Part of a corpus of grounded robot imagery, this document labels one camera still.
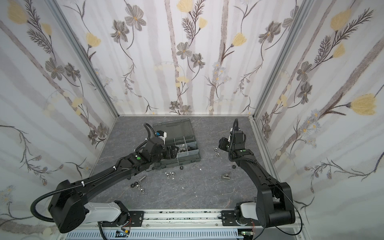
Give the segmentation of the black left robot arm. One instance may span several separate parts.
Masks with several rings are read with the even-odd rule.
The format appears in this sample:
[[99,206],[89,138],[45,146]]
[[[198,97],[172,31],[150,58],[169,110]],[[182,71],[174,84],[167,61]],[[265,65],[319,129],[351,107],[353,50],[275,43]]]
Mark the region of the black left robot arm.
[[155,131],[148,123],[144,123],[144,127],[148,136],[134,152],[92,177],[73,183],[61,182],[56,190],[32,202],[31,214],[41,221],[55,223],[62,234],[71,232],[94,214],[90,202],[98,194],[148,170],[154,163],[177,157],[179,147],[166,145],[166,132]]

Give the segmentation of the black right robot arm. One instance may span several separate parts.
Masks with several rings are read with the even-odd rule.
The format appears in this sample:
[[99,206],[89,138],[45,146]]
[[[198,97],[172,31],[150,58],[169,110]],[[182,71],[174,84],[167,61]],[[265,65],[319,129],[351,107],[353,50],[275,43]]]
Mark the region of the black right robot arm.
[[300,218],[300,228],[297,233],[288,233],[280,227],[294,224],[299,210],[296,208],[291,187],[275,179],[257,161],[255,154],[246,148],[247,136],[239,127],[239,120],[234,120],[228,138],[221,138],[219,149],[228,153],[229,161],[245,171],[257,189],[254,202],[237,203],[234,213],[235,221],[245,225],[247,221],[258,222],[264,229],[276,228],[289,236],[302,233],[304,224]]

